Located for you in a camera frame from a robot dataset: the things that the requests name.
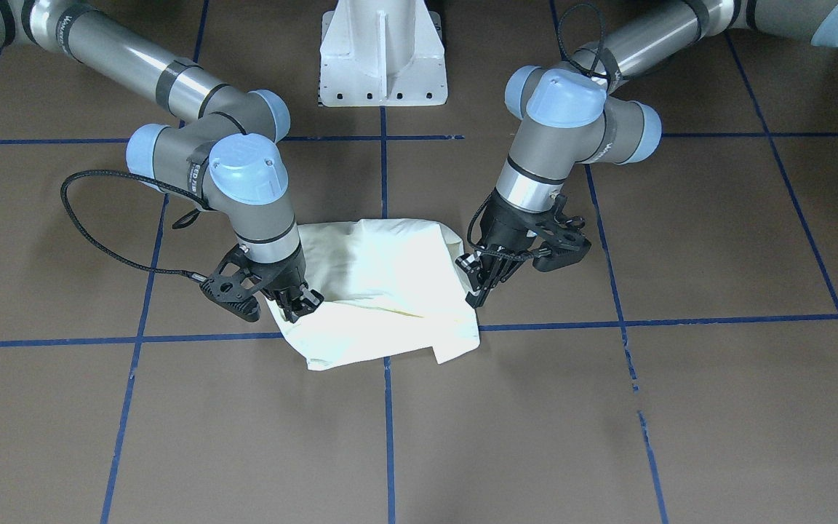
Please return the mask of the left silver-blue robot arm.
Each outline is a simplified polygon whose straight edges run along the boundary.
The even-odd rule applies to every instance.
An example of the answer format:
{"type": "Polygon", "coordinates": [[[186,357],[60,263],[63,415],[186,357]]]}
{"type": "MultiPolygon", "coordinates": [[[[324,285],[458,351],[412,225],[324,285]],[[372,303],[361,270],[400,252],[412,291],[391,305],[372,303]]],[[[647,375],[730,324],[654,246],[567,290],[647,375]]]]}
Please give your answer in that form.
{"type": "Polygon", "coordinates": [[[614,92],[730,28],[838,49],[838,1],[664,1],[578,49],[568,49],[558,28],[561,60],[510,76],[503,99],[521,126],[495,189],[471,220],[480,238],[455,262],[468,277],[472,308],[526,262],[549,272],[585,258],[584,219],[563,211],[573,167],[642,162],[663,133],[652,107],[614,92]]]}

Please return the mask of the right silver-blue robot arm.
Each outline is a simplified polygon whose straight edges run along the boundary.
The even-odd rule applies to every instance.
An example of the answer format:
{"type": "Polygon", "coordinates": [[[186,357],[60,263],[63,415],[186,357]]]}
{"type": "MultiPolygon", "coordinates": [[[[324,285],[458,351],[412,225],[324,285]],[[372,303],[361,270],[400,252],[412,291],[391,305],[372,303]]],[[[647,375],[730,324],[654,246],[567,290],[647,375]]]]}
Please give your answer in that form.
{"type": "Polygon", "coordinates": [[[316,311],[323,296],[306,281],[306,260],[289,194],[288,170],[277,143],[290,129],[284,101],[269,90],[242,92],[186,57],[144,39],[83,1],[0,1],[0,49],[35,44],[153,100],[182,120],[182,128],[146,124],[127,141],[127,170],[84,170],[65,179],[61,202],[80,222],[68,198],[71,183],[87,176],[122,177],[188,199],[197,215],[227,216],[236,245],[207,275],[177,269],[206,297],[247,322],[260,317],[259,296],[287,322],[316,311]]]}

